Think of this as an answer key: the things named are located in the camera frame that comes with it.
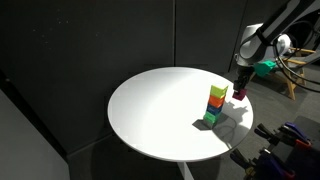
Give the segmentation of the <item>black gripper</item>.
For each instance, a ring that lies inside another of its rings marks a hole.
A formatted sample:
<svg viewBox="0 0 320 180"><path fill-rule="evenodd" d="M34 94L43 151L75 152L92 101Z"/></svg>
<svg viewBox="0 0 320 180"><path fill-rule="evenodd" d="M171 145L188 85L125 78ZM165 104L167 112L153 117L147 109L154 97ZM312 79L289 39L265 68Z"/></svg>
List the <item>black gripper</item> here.
<svg viewBox="0 0 320 180"><path fill-rule="evenodd" d="M253 67L239 66L237 69L238 80L234 81L233 90L239 93L241 89L245 89L254 73Z"/></svg>

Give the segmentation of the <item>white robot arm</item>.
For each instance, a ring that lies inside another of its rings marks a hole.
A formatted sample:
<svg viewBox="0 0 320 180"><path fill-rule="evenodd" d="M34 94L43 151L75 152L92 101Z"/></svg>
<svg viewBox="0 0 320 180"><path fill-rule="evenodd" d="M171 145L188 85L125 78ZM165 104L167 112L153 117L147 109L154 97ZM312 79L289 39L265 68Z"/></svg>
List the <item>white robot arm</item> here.
<svg viewBox="0 0 320 180"><path fill-rule="evenodd" d="M253 34L245 38L238 52L238 79L234 81L234 93L239 94L248 84L253 73L252 65L264 59L268 47L277 37L303 16L320 9L320 0L287 0Z"/></svg>

